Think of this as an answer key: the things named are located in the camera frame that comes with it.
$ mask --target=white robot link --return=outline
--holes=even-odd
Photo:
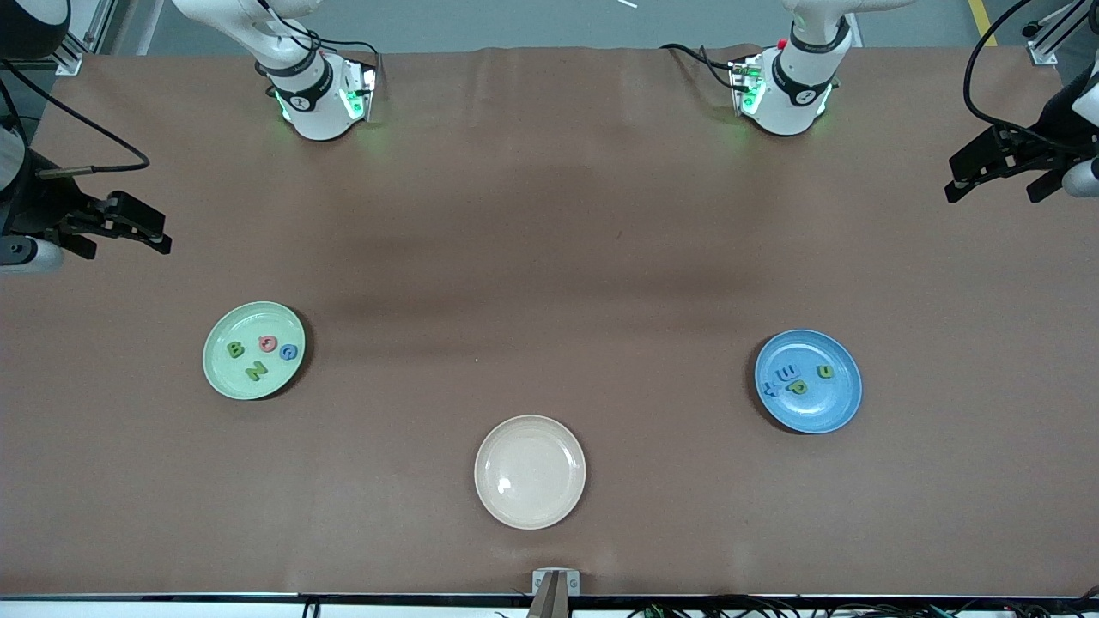
[[[846,14],[887,11],[915,0],[781,0],[793,13],[789,41],[745,58],[733,71],[734,104],[763,130],[797,135],[824,112],[835,70],[851,48]]]
[[[338,137],[367,120],[374,67],[325,52],[295,18],[321,0],[173,0],[188,18],[224,33],[252,53],[275,85],[282,117],[308,140]]]

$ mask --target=yellow tape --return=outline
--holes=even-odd
[[[973,21],[977,23],[977,34],[984,36],[988,29],[992,27],[992,23],[988,21],[988,11],[985,10],[985,3],[981,0],[969,0],[969,11],[973,13]],[[996,35],[988,37],[987,45],[989,47],[996,47]]]

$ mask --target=plate rim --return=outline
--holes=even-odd
[[[290,318],[297,324],[298,329],[301,330],[301,351],[300,351],[300,354],[298,355],[298,364],[297,364],[297,366],[293,368],[293,372],[291,372],[290,375],[287,376],[286,380],[282,382],[282,384],[279,384],[270,393],[266,393],[264,395],[238,397],[236,395],[233,395],[233,394],[230,394],[230,393],[226,393],[225,390],[223,390],[222,387],[219,386],[210,377],[210,369],[211,369],[210,365],[211,365],[212,361],[208,362],[207,351],[210,349],[211,341],[213,340],[213,333],[218,332],[218,329],[221,328],[222,323],[225,322],[229,319],[229,317],[232,316],[234,312],[240,311],[241,309],[245,309],[247,307],[251,307],[253,305],[275,306],[275,307],[278,307],[279,309],[282,309],[282,310],[287,311],[290,314]],[[290,380],[293,379],[293,376],[298,375],[298,372],[301,369],[301,364],[303,362],[303,356],[306,354],[306,347],[307,347],[306,340],[308,338],[307,338],[307,333],[306,333],[306,327],[304,327],[304,324],[302,324],[301,318],[298,317],[298,313],[295,312],[293,309],[290,309],[286,305],[282,305],[281,302],[276,302],[274,300],[252,300],[252,301],[245,302],[244,305],[240,305],[237,307],[234,307],[234,308],[230,309],[229,311],[225,311],[225,314],[222,316],[217,322],[214,322],[213,327],[210,329],[210,332],[207,334],[206,343],[202,344],[202,374],[206,376],[207,383],[210,385],[210,387],[213,388],[214,390],[217,390],[218,394],[221,395],[221,396],[223,396],[223,397],[227,397],[230,399],[235,399],[237,401],[253,401],[255,399],[262,399],[264,397],[270,397],[271,395],[275,395],[276,393],[278,393],[279,390],[281,390],[282,387],[285,387],[287,384],[289,384]]]
[[[500,515],[498,515],[492,508],[490,508],[488,501],[485,499],[484,487],[480,481],[480,474],[479,474],[480,462],[481,462],[481,456],[485,453],[486,444],[489,443],[489,440],[491,440],[493,435],[502,431],[509,424],[514,424],[524,420],[537,420],[540,422],[548,421],[551,426],[555,426],[556,428],[564,430],[565,434],[573,440],[574,444],[576,444],[575,454],[578,455],[577,461],[579,461],[580,463],[580,483],[579,483],[580,486],[579,489],[576,492],[576,498],[571,500],[571,503],[568,505],[568,508],[565,509],[564,514],[562,514],[560,517],[542,526],[522,526],[522,525],[517,525],[514,522],[504,521],[503,519],[501,519]],[[576,509],[576,505],[580,504],[580,498],[584,497],[584,489],[587,487],[587,485],[588,485],[588,459],[584,454],[584,445],[580,444],[579,439],[576,438],[576,434],[573,433],[573,431],[568,429],[568,427],[565,426],[565,423],[544,415],[519,415],[499,422],[487,434],[485,434],[485,439],[481,440],[480,446],[477,448],[477,455],[474,457],[474,488],[477,492],[477,498],[480,500],[481,506],[485,507],[485,510],[487,510],[489,515],[492,516],[493,519],[496,519],[500,523],[503,523],[504,526],[514,528],[517,530],[543,530],[545,528],[550,528],[556,526],[557,523],[560,523],[562,521],[565,520],[565,518],[567,518],[569,515],[573,514],[573,511]]]
[[[762,365],[763,360],[764,360],[764,354],[767,352],[767,350],[771,345],[777,345],[775,342],[779,338],[791,336],[791,335],[796,335],[796,334],[799,334],[799,333],[809,333],[811,335],[821,336],[821,338],[825,339],[826,341],[832,342],[833,344],[835,344],[836,347],[839,347],[840,350],[842,350],[843,353],[846,354],[847,358],[851,361],[852,377],[853,377],[852,386],[855,387],[854,390],[855,390],[856,399],[854,401],[851,415],[846,419],[843,419],[843,422],[841,422],[840,424],[837,424],[835,427],[831,427],[831,428],[826,428],[826,429],[802,429],[802,428],[799,428],[799,427],[795,427],[795,426],[790,424],[789,422],[787,422],[786,420],[784,420],[778,415],[776,415],[775,411],[770,408],[770,406],[767,405],[767,399],[764,397],[763,387],[759,384],[759,371],[761,371],[761,365]],[[830,335],[828,333],[824,333],[824,332],[821,332],[821,331],[818,331],[818,330],[813,330],[813,329],[789,329],[789,330],[782,331],[780,333],[777,333],[774,336],[771,336],[770,339],[768,339],[767,342],[763,344],[763,347],[759,349],[759,353],[756,354],[755,369],[752,372],[752,380],[755,383],[756,396],[759,397],[759,401],[763,404],[764,409],[767,410],[767,413],[769,413],[771,416],[771,418],[774,418],[778,422],[782,423],[784,426],[786,426],[789,429],[792,429],[792,430],[795,430],[795,431],[797,431],[799,433],[807,433],[807,434],[811,434],[811,435],[820,435],[820,434],[824,434],[824,433],[832,433],[833,431],[839,431],[839,430],[843,429],[852,420],[854,420],[855,415],[858,413],[858,408],[863,405],[863,373],[858,368],[858,363],[855,362],[855,356],[851,353],[850,350],[847,350],[842,343],[840,343],[832,335]]]

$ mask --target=green plate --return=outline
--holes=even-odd
[[[298,316],[278,302],[260,300],[218,320],[202,350],[202,372],[225,397],[258,399],[286,386],[304,355],[306,329]]]

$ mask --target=tabletop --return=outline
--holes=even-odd
[[[0,592],[1078,594],[1099,553],[1099,210],[1014,178],[946,203],[984,125],[962,49],[853,49],[806,134],[734,118],[669,52],[387,57],[373,122],[284,123],[247,57],[89,57],[55,95],[152,167],[80,180],[167,216],[0,286]],[[1057,89],[989,49],[977,100]],[[126,153],[57,110],[59,165]],[[226,311],[309,332],[284,393],[207,384]],[[854,420],[799,435],[752,386],[775,333],[841,341]],[[484,437],[539,413],[588,484],[521,531]]]

